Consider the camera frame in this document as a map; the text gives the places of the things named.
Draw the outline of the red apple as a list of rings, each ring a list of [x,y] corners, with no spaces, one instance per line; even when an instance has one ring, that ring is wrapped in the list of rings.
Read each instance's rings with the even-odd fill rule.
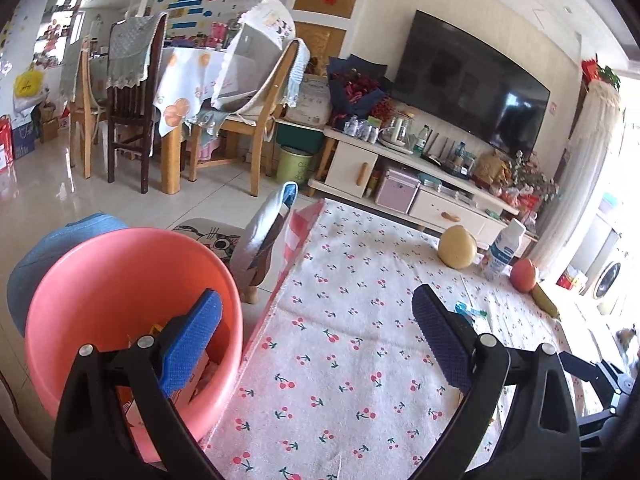
[[[511,285],[522,294],[533,290],[538,280],[538,270],[529,258],[518,259],[510,273]]]

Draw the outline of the wooden dining chair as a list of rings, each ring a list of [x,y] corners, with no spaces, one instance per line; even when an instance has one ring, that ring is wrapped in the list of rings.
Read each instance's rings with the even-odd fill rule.
[[[198,170],[209,167],[234,164],[240,159],[236,150],[238,140],[234,136],[247,136],[250,144],[250,195],[257,197],[260,191],[260,174],[262,173],[262,149],[268,142],[267,136],[277,114],[283,107],[293,107],[288,98],[288,84],[294,82],[295,63],[298,62],[302,72],[309,61],[309,49],[302,38],[293,39],[283,50],[276,66],[269,74],[252,98],[234,112],[223,112],[204,106],[190,124],[189,172],[190,182],[198,180]],[[228,140],[224,157],[200,161],[198,152],[204,134],[216,136],[221,131],[227,133]]]

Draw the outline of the lace covered air conditioner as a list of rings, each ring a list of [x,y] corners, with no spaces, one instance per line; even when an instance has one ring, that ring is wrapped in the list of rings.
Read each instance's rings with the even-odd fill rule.
[[[543,280],[555,282],[582,244],[614,170],[622,134],[620,92],[606,82],[591,81],[570,139],[559,196],[529,253]]]

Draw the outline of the white washing machine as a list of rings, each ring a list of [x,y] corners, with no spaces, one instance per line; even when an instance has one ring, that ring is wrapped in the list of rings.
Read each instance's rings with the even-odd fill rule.
[[[604,246],[587,272],[587,284],[580,293],[600,315],[610,315],[617,302],[628,252],[621,242]]]

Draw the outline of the pink storage box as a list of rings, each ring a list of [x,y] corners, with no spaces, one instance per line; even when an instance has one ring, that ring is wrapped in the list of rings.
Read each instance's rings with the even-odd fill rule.
[[[394,168],[387,168],[383,174],[375,203],[393,211],[406,214],[420,188],[420,180]]]

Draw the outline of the red gift bags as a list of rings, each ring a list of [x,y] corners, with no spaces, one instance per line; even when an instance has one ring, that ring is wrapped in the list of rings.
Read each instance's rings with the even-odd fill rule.
[[[10,118],[0,117],[0,172],[3,174],[13,165],[13,132]]]

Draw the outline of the green waste bin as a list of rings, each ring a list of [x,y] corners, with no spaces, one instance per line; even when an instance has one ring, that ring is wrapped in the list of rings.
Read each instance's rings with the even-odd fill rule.
[[[311,161],[311,154],[296,150],[296,148],[282,146],[280,148],[276,182],[283,184],[292,181],[297,184],[304,184],[307,180]]]

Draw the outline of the electric kettle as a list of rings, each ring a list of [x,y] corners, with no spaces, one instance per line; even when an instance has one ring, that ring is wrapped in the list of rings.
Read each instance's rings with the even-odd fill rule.
[[[378,142],[386,148],[410,155],[412,147],[409,143],[409,133],[412,121],[404,115],[398,115],[390,120],[390,123],[381,130]]]

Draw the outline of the white milk bottle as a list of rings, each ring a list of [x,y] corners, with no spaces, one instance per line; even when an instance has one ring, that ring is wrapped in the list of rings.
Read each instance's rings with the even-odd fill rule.
[[[496,239],[485,252],[480,262],[480,273],[487,281],[493,281],[502,273],[520,248],[522,238],[526,232],[523,223],[512,219],[510,223],[500,231]]]

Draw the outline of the yellow pear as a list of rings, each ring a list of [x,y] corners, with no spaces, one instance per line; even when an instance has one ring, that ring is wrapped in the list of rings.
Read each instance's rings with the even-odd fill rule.
[[[452,226],[442,233],[437,255],[451,269],[461,270],[470,266],[477,253],[475,237],[464,226]]]

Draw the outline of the light wooden chair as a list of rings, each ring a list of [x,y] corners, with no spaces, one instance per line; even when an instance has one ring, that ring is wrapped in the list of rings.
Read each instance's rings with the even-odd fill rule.
[[[61,91],[70,111],[70,166],[81,166],[85,179],[92,176],[92,147],[101,142],[106,157],[107,57],[93,55],[91,36],[68,47],[63,63]]]

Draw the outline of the blue round stool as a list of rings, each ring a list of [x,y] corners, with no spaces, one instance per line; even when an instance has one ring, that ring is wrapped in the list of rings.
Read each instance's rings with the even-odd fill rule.
[[[43,277],[66,252],[102,234],[127,229],[126,223],[98,212],[62,226],[45,237],[14,266],[6,284],[6,304],[22,337],[32,297]]]

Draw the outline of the cream tv cabinet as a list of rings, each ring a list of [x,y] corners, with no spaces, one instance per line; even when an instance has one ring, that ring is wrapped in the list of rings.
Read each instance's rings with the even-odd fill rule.
[[[474,183],[455,178],[426,160],[382,142],[369,143],[331,127],[313,191],[347,200],[409,222],[436,235],[463,226],[488,248],[518,210]]]

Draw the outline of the cat pattern stool cushion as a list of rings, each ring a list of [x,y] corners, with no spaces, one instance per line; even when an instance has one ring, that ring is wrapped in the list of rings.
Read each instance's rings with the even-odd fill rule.
[[[178,223],[174,231],[196,240],[213,252],[224,264],[228,264],[238,246],[243,228],[230,226],[204,218],[194,218]]]

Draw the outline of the cherry print tablecloth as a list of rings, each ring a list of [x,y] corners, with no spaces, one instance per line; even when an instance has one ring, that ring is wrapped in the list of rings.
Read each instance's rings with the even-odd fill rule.
[[[244,353],[235,392],[202,447],[228,479],[405,479],[461,402],[411,309],[430,285],[509,347],[548,342],[600,359],[576,307],[550,318],[506,276],[444,266],[436,240],[320,200],[295,211],[286,267]]]

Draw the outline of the orange print dining tablecloth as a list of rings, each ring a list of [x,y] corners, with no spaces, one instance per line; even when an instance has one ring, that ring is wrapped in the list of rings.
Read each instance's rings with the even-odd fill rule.
[[[212,48],[163,48],[154,96],[154,106],[160,114],[160,136],[195,117],[206,100],[242,93],[242,87],[250,91],[255,63],[235,56],[224,65],[225,57],[226,52]]]

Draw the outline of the dark wrapped flower bouquet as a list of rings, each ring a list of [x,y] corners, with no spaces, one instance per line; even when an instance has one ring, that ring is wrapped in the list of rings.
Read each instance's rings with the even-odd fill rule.
[[[386,78],[387,66],[351,54],[348,58],[329,58],[326,66],[332,118],[367,118],[390,96],[392,82]]]

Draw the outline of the blue cow snack packet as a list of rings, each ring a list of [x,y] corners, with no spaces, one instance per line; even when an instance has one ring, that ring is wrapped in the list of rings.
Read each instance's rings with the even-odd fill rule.
[[[464,302],[457,302],[454,306],[454,312],[462,315],[471,325],[474,325],[477,320],[486,321],[488,319],[486,311],[468,307]]]

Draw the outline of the dark wooden chair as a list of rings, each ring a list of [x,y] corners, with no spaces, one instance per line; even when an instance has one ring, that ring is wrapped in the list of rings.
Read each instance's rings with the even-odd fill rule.
[[[166,22],[164,12],[125,18],[112,26],[108,44],[107,181],[115,181],[117,152],[136,155],[141,162],[142,194],[149,191],[154,99],[160,81]]]

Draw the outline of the pink plastic basin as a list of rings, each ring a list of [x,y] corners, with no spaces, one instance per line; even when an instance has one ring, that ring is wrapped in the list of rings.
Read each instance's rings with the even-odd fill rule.
[[[190,382],[160,388],[160,332],[205,289],[222,319]],[[43,277],[26,321],[32,383],[54,417],[54,478],[207,479],[201,438],[238,372],[241,301],[221,260],[196,240],[124,229],[66,252]]]

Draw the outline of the black flat television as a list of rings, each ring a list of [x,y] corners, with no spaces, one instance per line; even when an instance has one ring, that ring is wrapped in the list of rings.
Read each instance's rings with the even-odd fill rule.
[[[527,157],[537,142],[550,91],[486,42],[418,11],[392,96],[504,154]]]

